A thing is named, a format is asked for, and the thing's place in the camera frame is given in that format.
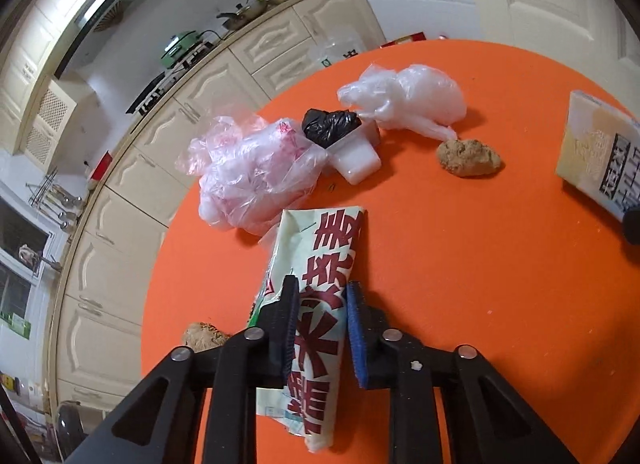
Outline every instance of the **metal screw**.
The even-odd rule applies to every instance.
[[[462,359],[473,359],[478,355],[478,351],[471,345],[462,345],[458,347],[458,355]]]
[[[249,327],[244,331],[245,339],[257,340],[262,339],[262,336],[264,336],[264,330],[262,330],[260,327]]]
[[[387,341],[400,341],[402,333],[398,329],[387,329],[382,333],[382,337]]]
[[[185,361],[191,357],[191,351],[187,347],[178,347],[171,352],[174,361]]]

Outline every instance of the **food package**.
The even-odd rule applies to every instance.
[[[313,191],[327,158],[296,121],[264,126],[259,117],[238,123],[219,116],[176,166],[201,176],[204,221],[262,236],[280,221],[283,209],[298,207]]]
[[[640,123],[573,91],[556,173],[622,221],[640,204]]]
[[[304,436],[312,452],[334,440],[347,324],[344,289],[363,220],[360,207],[285,210],[249,321],[255,325],[260,308],[280,299],[286,275],[298,278],[300,313],[289,383],[282,390],[258,389],[256,412]]]
[[[357,82],[338,89],[338,99],[385,129],[409,129],[440,141],[458,139],[451,128],[466,115],[458,84],[446,73],[413,65],[400,72],[372,65]]]

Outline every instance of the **ventilation grille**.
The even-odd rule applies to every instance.
[[[31,129],[27,137],[27,145],[25,150],[29,152],[34,159],[37,159],[41,165],[47,165],[47,158],[51,151],[51,140],[38,129]]]
[[[58,132],[67,111],[68,107],[65,102],[56,96],[51,89],[47,89],[42,100],[40,100],[38,114],[54,132]]]

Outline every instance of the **plastic bag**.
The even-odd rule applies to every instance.
[[[178,161],[202,174],[200,217],[219,229],[264,235],[282,210],[297,208],[313,191],[327,161],[324,149],[306,139],[295,121],[244,133],[260,120],[240,126],[232,117],[218,117]]]
[[[400,72],[369,66],[357,82],[338,89],[338,99],[382,128],[406,128],[441,141],[458,138],[450,125],[466,115],[458,84],[441,70],[417,64]]]
[[[323,149],[329,148],[338,139],[342,139],[360,125],[362,125],[362,121],[358,115],[346,110],[329,113],[323,110],[309,109],[302,120],[302,130],[305,136]]]

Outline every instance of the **black plastic bag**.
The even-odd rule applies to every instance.
[[[362,121],[358,115],[347,110],[329,113],[323,110],[309,109],[302,120],[302,130],[307,139],[311,139],[323,149],[330,147],[338,139],[342,139],[360,125],[362,125]]]

